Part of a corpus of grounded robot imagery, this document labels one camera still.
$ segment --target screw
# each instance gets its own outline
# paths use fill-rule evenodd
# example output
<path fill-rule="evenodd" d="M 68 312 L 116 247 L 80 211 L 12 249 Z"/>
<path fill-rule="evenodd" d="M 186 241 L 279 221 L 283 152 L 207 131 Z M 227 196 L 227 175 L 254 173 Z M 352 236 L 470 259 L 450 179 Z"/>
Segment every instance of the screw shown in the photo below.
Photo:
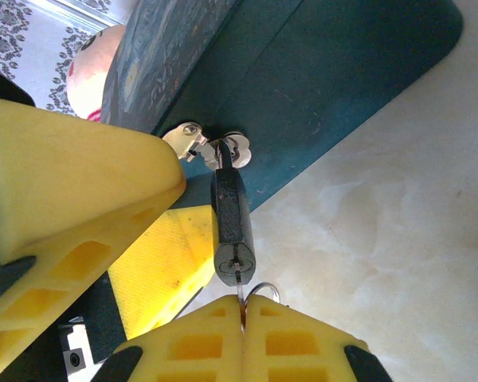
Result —
<path fill-rule="evenodd" d="M 77 368 L 80 364 L 80 356 L 78 356 L 76 353 L 71 353 L 71 355 L 69 356 L 69 362 L 71 362 L 72 366 Z"/>
<path fill-rule="evenodd" d="M 198 127 L 195 125 L 184 126 L 184 135 L 195 135 L 198 133 Z"/>

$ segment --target yellow foam block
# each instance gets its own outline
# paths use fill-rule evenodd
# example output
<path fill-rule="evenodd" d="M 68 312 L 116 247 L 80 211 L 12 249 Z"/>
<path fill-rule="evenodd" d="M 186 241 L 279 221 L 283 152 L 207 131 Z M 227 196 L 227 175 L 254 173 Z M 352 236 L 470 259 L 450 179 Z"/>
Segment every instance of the yellow foam block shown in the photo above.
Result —
<path fill-rule="evenodd" d="M 350 334 L 262 296 L 249 298 L 244 334 L 240 322 L 237 296 L 219 298 L 122 344 L 95 380 L 356 382 L 344 348 L 368 352 Z"/>
<path fill-rule="evenodd" d="M 166 211 L 108 270 L 127 339 L 170 322 L 214 274 L 210 205 Z"/>
<path fill-rule="evenodd" d="M 0 372 L 182 194 L 177 156 L 149 134 L 0 100 Z"/>

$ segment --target marble floor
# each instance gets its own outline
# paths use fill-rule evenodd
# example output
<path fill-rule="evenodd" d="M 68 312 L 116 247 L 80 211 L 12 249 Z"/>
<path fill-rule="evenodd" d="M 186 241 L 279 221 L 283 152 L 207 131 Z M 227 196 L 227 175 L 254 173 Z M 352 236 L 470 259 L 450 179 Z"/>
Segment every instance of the marble floor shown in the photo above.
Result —
<path fill-rule="evenodd" d="M 275 283 L 398 382 L 478 381 L 478 0 L 456 4 L 450 56 L 253 213 L 246 290 Z"/>

